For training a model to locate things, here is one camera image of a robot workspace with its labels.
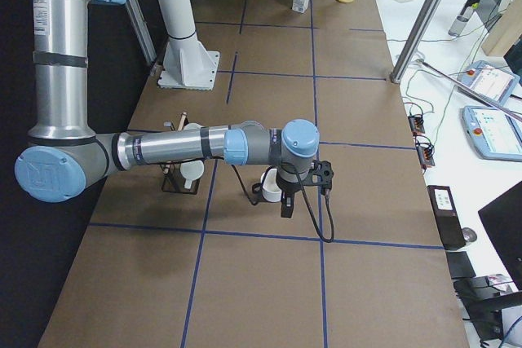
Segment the black gripper first arm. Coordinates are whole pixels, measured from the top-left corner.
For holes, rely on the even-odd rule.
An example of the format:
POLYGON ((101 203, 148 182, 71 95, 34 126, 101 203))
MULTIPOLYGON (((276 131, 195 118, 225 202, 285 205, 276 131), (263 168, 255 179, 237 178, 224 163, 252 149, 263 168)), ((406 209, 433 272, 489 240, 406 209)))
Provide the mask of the black gripper first arm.
POLYGON ((281 217, 291 218, 294 212, 294 198, 302 191, 301 174, 295 166, 279 166, 276 169, 276 183, 282 191, 281 217))

